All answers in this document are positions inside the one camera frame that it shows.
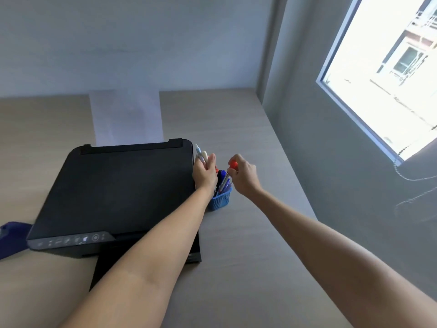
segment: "desk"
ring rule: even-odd
[[[86,97],[57,99],[89,117]],[[219,168],[241,153],[257,165],[266,190],[315,218],[253,90],[163,92],[160,99],[165,139],[198,143],[216,153]],[[72,126],[65,140],[78,142],[75,146],[86,143],[79,140],[92,142],[89,125],[80,133]],[[8,152],[17,158],[10,147]],[[57,159],[63,160],[61,153],[58,149]],[[52,182],[60,165],[51,168]],[[43,199],[38,197],[39,206]],[[35,206],[17,220],[31,220]],[[7,220],[15,219],[3,216],[1,222]],[[184,267],[163,327],[350,327],[266,217],[237,191],[227,207],[205,215],[200,243],[203,262]],[[29,251],[0,261],[3,326],[55,327],[86,295],[95,262]]]

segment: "window frame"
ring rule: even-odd
[[[353,110],[350,108],[325,82],[323,81],[325,75],[328,72],[329,67],[346,35],[349,26],[355,14],[360,6],[362,0],[352,0],[351,6],[349,7],[343,23],[341,24],[340,30],[334,40],[334,43],[326,57],[325,63],[323,64],[322,70],[317,77],[317,84],[328,94],[328,96],[358,125],[358,127],[364,131],[364,133],[385,153],[385,155],[396,165],[400,166],[404,163],[399,154],[393,150],[380,136],[376,134]]]

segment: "blue mesh pen holder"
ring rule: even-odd
[[[227,204],[229,204],[229,198],[231,196],[231,192],[232,192],[232,187],[228,191],[222,193],[221,195],[212,198],[208,204],[208,209],[210,211],[216,211],[217,209],[225,207]]]

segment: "desk surface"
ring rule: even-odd
[[[7,146],[0,143],[8,157],[8,163],[0,165],[0,176],[10,184],[9,189],[2,186],[1,194],[12,188],[12,193],[26,195],[3,200],[9,214],[0,223],[33,221],[66,153],[94,141],[86,97],[46,99],[63,105],[57,120],[64,127],[62,135],[56,135],[61,131],[57,128],[49,139],[42,136],[44,140],[56,138],[59,145],[54,145],[52,155],[44,155],[51,156],[47,163],[35,152],[26,159],[38,156],[38,164],[20,165],[16,161],[22,156],[15,146],[30,148],[32,141],[40,139],[27,136],[23,145],[21,133],[26,130],[20,126],[7,129],[15,140]],[[315,218],[253,90],[164,92],[160,99],[166,140],[182,137],[198,143],[208,153],[216,153],[219,168],[225,168],[233,154],[241,153],[257,165],[266,190]],[[34,110],[50,105],[41,98],[25,102],[19,103],[24,109],[29,102]],[[16,103],[0,101],[0,119]],[[15,115],[12,121],[23,115]],[[67,123],[59,121],[65,117]],[[39,126],[41,133],[47,131]],[[25,179],[15,179],[20,170],[40,174],[42,185],[27,186]],[[236,191],[227,207],[205,215],[200,244],[203,262],[183,269],[163,327],[350,327],[261,211]],[[55,327],[86,295],[95,262],[95,258],[70,259],[30,251],[0,261],[2,326]]]

